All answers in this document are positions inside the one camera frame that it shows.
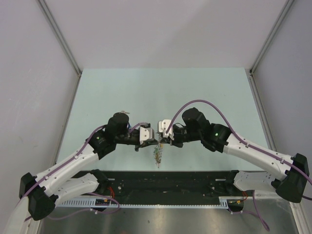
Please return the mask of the large metal keyring organizer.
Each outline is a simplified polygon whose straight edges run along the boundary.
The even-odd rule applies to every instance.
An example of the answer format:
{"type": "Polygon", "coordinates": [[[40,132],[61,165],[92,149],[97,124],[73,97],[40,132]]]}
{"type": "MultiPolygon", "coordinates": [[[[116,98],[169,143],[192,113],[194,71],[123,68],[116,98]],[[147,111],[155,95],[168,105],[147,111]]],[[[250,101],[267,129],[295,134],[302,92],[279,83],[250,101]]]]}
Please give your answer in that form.
{"type": "Polygon", "coordinates": [[[155,158],[155,161],[156,161],[156,166],[158,168],[160,168],[160,164],[161,164],[161,158],[162,158],[162,152],[163,152],[163,144],[161,144],[160,142],[158,141],[158,144],[155,146],[155,148],[159,149],[159,152],[157,154],[154,153],[154,158],[155,158]]]}

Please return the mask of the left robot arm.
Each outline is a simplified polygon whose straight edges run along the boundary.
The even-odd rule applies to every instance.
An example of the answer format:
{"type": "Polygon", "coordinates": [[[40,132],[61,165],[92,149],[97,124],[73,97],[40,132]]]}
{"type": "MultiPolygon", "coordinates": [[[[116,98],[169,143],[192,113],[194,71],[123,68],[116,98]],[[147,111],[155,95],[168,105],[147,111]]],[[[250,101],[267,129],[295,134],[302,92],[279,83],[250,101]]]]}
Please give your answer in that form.
{"type": "Polygon", "coordinates": [[[19,197],[28,199],[27,218],[35,221],[46,218],[60,203],[75,196],[95,192],[104,194],[108,179],[100,170],[92,170],[86,176],[73,179],[83,167],[97,162],[116,149],[117,145],[133,145],[135,151],[157,145],[155,132],[149,123],[129,127],[129,116],[115,113],[108,123],[97,127],[82,146],[60,163],[20,179],[19,197]]]}

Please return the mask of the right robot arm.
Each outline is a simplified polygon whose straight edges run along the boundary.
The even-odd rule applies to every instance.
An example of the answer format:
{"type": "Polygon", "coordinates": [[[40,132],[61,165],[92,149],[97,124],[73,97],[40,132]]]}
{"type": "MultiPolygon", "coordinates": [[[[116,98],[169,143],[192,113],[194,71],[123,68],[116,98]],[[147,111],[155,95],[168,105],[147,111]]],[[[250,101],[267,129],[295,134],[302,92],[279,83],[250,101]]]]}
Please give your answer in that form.
{"type": "Polygon", "coordinates": [[[229,195],[241,191],[262,190],[276,192],[281,198],[301,202],[308,182],[308,160],[302,154],[281,154],[263,148],[235,134],[222,124],[210,123],[196,108],[182,114],[184,125],[177,127],[170,119],[158,122],[161,143],[178,148],[186,142],[200,141],[211,152],[236,156],[261,169],[262,172],[235,171],[225,183],[229,195]]]}

